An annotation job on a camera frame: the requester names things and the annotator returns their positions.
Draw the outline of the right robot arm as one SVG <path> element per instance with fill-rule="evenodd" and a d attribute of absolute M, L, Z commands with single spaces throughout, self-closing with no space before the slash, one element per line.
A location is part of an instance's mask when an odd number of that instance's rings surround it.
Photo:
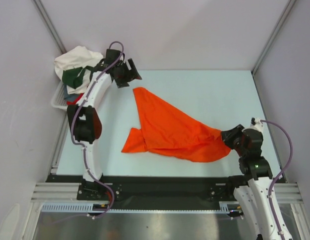
<path fill-rule="evenodd" d="M 251 231 L 258 240 L 291 240 L 282 216 L 269 162 L 262 156 L 263 124 L 245 128 L 241 124 L 222 131 L 223 143 L 239 156 L 242 175 L 231 176 L 233 183 L 225 188 L 226 196 L 238 201 Z"/>

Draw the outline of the orange t shirt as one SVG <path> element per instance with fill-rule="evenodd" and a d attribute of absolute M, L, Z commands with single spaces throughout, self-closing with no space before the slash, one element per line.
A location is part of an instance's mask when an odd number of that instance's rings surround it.
<path fill-rule="evenodd" d="M 231 152 L 221 130 L 190 117 L 143 87 L 133 89 L 140 128 L 131 128 L 123 153 L 150 152 L 195 163 L 218 161 Z"/>

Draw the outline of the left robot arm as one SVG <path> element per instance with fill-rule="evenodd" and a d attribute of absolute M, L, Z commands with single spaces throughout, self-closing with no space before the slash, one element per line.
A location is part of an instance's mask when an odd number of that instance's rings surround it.
<path fill-rule="evenodd" d="M 90 83 L 81 99 L 67 107 L 67 118 L 73 144 L 83 151 L 83 178 L 88 182 L 99 180 L 102 167 L 99 160 L 98 140 L 103 125 L 98 107 L 112 83 L 120 88 L 129 87 L 133 80 L 141 80 L 134 61 L 125 60 L 125 54 L 117 49 L 107 49 L 103 58 L 90 74 Z"/>

